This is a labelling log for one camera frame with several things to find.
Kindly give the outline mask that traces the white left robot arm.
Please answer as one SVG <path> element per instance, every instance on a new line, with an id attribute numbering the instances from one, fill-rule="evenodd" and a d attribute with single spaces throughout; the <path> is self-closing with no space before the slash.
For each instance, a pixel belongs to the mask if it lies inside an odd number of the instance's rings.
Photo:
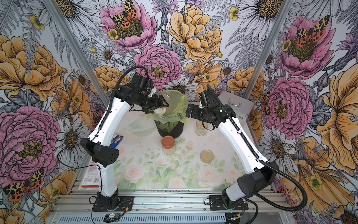
<path id="1" fill-rule="evenodd" d="M 119 150 L 111 147 L 112 138 L 123 116 L 134 105 L 140 106 L 145 114 L 169 106 L 155 91 L 151 80 L 139 74 L 134 74 L 128 84 L 122 85 L 118 82 L 99 124 L 89 137 L 81 139 L 80 145 L 99 169 L 100 189 L 94 203 L 94 211 L 120 209 L 121 202 L 115 183 L 115 162 L 119 157 Z"/>

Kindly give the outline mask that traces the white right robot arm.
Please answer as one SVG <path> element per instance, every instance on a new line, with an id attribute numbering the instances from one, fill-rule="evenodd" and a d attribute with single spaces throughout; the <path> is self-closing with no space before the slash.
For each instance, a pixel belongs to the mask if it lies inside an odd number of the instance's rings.
<path id="1" fill-rule="evenodd" d="M 222 191 L 224 205 L 229 208 L 239 200 L 247 200 L 268 187 L 278 174 L 278 165 L 270 162 L 255 147 L 228 104 L 223 104 L 211 86 L 200 93 L 200 105 L 189 104 L 186 116 L 208 124 L 227 138 L 239 157 L 245 175 Z"/>

